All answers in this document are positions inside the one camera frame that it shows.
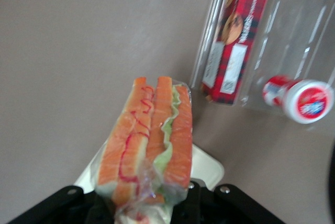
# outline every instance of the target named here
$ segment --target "label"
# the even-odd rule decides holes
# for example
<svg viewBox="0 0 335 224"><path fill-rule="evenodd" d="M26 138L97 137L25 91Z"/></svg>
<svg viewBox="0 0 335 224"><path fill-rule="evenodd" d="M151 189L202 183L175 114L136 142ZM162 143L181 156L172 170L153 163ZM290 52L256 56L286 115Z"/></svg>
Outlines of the label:
<svg viewBox="0 0 335 224"><path fill-rule="evenodd" d="M214 42L213 45L211 46L203 77L203 83L206 84L209 88L213 88L214 86L223 50L224 50L223 42Z"/></svg>
<svg viewBox="0 0 335 224"><path fill-rule="evenodd" d="M308 119L314 119L322 115L326 104L326 93L319 88L309 88L303 91L297 101L298 112Z"/></svg>
<svg viewBox="0 0 335 224"><path fill-rule="evenodd" d="M286 85L291 80L284 75L278 75L270 78L263 89L264 101L271 106L280 106L283 102L284 94L287 90Z"/></svg>
<svg viewBox="0 0 335 224"><path fill-rule="evenodd" d="M242 69L243 60L247 52L248 46L235 44L232 47L231 55L228 61L224 82L222 83L220 92L233 94Z"/></svg>

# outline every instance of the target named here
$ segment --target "lettuce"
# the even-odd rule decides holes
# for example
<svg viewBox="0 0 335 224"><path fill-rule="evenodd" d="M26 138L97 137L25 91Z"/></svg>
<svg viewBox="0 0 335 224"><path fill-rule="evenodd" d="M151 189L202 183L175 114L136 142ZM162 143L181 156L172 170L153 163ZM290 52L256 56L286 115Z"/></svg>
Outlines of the lettuce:
<svg viewBox="0 0 335 224"><path fill-rule="evenodd" d="M172 143L170 142L170 136L172 133L172 123L173 120L178 116L179 111L178 107L181 103L180 98L179 98L179 92L177 91L175 85L172 86L172 116L169 117L164 124L161 127L161 130L164 132L164 146L165 146L165 151L159 154L155 160L153 161L153 165L156 168L158 172L161 174L164 173L166 166L168 165L171 157L172 157Z"/></svg>

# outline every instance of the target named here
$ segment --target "barcode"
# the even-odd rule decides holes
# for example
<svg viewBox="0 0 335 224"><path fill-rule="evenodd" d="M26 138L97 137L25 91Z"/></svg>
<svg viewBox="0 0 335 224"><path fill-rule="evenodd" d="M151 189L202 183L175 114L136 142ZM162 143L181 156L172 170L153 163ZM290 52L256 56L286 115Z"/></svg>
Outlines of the barcode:
<svg viewBox="0 0 335 224"><path fill-rule="evenodd" d="M235 83L232 81L224 81L222 92L232 94L235 91Z"/></svg>

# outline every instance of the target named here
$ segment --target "bottle label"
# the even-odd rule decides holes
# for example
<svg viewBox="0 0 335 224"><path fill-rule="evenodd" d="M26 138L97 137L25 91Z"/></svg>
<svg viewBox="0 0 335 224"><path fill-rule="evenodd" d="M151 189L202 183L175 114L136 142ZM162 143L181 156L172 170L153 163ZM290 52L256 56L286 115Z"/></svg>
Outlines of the bottle label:
<svg viewBox="0 0 335 224"><path fill-rule="evenodd" d="M320 88L309 88L301 93L297 109L301 116L314 119L322 115L327 105L327 94Z"/></svg>

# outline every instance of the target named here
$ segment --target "screw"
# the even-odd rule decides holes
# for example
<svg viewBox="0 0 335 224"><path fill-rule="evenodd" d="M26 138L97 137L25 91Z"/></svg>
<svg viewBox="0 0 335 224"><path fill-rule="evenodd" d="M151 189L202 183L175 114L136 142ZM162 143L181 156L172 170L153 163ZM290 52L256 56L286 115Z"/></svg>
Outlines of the screw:
<svg viewBox="0 0 335 224"><path fill-rule="evenodd" d="M77 189L71 189L68 191L68 195L75 194L77 192Z"/></svg>
<svg viewBox="0 0 335 224"><path fill-rule="evenodd" d="M224 194L229 194L230 193L230 189L226 186L220 187L220 191Z"/></svg>

